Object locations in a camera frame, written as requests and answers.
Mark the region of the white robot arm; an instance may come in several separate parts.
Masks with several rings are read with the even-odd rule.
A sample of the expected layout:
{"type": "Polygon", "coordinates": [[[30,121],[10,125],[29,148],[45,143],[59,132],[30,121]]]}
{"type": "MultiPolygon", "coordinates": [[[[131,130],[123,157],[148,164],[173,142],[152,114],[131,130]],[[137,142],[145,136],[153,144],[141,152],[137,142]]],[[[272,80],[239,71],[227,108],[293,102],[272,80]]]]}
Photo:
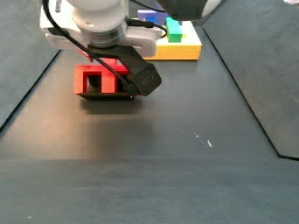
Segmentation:
{"type": "MultiPolygon", "coordinates": [[[[156,54],[156,41],[161,33],[156,28],[137,28],[129,24],[128,2],[136,0],[42,0],[40,28],[57,49],[75,45],[61,35],[48,19],[44,9],[59,27],[84,46],[109,48],[132,46],[143,57],[156,54]]],[[[209,15],[223,0],[155,0],[163,13],[179,21],[191,21],[209,15]]]]}

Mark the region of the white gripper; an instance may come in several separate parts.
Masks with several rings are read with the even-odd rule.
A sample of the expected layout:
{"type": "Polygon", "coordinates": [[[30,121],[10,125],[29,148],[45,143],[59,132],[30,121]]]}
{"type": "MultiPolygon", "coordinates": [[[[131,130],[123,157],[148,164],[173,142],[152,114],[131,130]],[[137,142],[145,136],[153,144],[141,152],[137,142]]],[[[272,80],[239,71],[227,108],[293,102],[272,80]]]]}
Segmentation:
{"type": "Polygon", "coordinates": [[[128,17],[128,0],[41,0],[40,28],[59,49],[73,48],[73,38],[84,47],[132,46],[147,58],[163,34],[128,17]]]}

